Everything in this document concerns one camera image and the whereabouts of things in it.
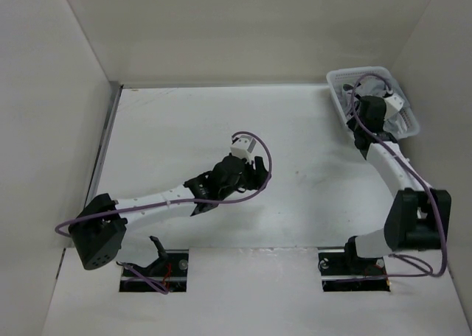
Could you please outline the grey tank top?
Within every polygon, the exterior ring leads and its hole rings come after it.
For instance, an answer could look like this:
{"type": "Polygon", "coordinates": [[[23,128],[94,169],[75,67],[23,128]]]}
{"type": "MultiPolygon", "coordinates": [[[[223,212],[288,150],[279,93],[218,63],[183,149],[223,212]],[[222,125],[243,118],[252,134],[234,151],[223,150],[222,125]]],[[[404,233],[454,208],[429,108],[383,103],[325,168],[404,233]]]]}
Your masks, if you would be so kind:
{"type": "MultiPolygon", "coordinates": [[[[350,84],[350,83],[343,84],[342,89],[341,89],[341,106],[343,108],[344,115],[346,116],[347,126],[351,130],[354,129],[355,124],[356,124],[356,120],[353,117],[352,106],[350,103],[352,92],[353,92],[353,84],[350,84]]],[[[358,108],[360,105],[359,102],[362,97],[374,96],[374,97],[384,98],[392,94],[399,95],[399,93],[396,92],[394,89],[390,89],[387,85],[385,85],[384,81],[379,80],[374,77],[368,77],[367,79],[365,79],[365,81],[360,82],[359,86],[355,90],[355,98],[354,98],[355,109],[358,111],[358,108]]],[[[406,107],[406,100],[404,99],[404,105],[401,110],[403,110],[405,107],[406,107]]],[[[395,114],[393,117],[391,117],[390,119],[384,120],[383,128],[385,131],[390,132],[394,135],[403,134],[407,131],[408,126],[406,124],[406,121],[403,120],[402,116],[400,115],[400,111],[397,114],[395,114]]]]}

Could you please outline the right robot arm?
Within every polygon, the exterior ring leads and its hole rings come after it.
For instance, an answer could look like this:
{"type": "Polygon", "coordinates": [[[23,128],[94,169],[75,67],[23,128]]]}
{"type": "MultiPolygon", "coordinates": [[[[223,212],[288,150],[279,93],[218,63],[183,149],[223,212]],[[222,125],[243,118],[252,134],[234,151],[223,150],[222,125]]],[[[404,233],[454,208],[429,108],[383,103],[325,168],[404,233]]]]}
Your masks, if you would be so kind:
{"type": "Polygon", "coordinates": [[[413,170],[398,141],[384,130],[386,102],[365,96],[358,101],[351,126],[355,147],[371,164],[393,196],[383,228],[350,237],[344,246],[342,265],[353,274],[377,260],[400,251],[441,250],[447,263],[446,238],[451,196],[434,189],[413,170]]]}

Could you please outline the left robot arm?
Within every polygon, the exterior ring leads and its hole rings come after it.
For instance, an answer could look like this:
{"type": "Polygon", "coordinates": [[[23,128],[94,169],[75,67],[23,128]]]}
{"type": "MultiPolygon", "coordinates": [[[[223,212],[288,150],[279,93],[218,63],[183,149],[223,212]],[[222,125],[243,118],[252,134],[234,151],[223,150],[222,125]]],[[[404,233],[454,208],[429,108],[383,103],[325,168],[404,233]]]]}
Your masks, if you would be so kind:
{"type": "Polygon", "coordinates": [[[219,206],[258,195],[271,178],[263,158],[253,161],[228,155],[210,171],[166,192],[123,202],[108,193],[94,197],[68,224],[68,233],[85,270],[120,260],[125,236],[138,228],[174,217],[194,217],[219,206]]]}

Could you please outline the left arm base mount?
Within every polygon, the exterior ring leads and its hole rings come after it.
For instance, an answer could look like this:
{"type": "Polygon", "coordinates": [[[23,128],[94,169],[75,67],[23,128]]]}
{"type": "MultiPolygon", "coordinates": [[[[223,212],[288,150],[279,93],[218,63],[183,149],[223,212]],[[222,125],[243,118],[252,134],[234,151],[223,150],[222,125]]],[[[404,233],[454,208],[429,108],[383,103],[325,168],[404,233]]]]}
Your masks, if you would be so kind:
{"type": "MultiPolygon", "coordinates": [[[[162,284],[169,293],[185,293],[190,252],[170,250],[167,254],[168,260],[159,270],[151,274],[142,273],[142,275],[162,284]]],[[[156,293],[155,289],[126,269],[122,270],[119,291],[121,293],[156,293]]]]}

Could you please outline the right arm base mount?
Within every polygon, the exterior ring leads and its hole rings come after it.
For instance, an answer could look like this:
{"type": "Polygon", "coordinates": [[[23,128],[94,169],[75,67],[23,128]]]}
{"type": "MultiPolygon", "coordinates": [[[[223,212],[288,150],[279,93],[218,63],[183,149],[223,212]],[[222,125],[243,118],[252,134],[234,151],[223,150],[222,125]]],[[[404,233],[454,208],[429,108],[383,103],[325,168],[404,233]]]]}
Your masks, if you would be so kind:
{"type": "Polygon", "coordinates": [[[383,258],[350,261],[342,250],[318,252],[318,269],[324,292],[389,292],[388,278],[369,280],[370,276],[386,275],[383,258]]]}

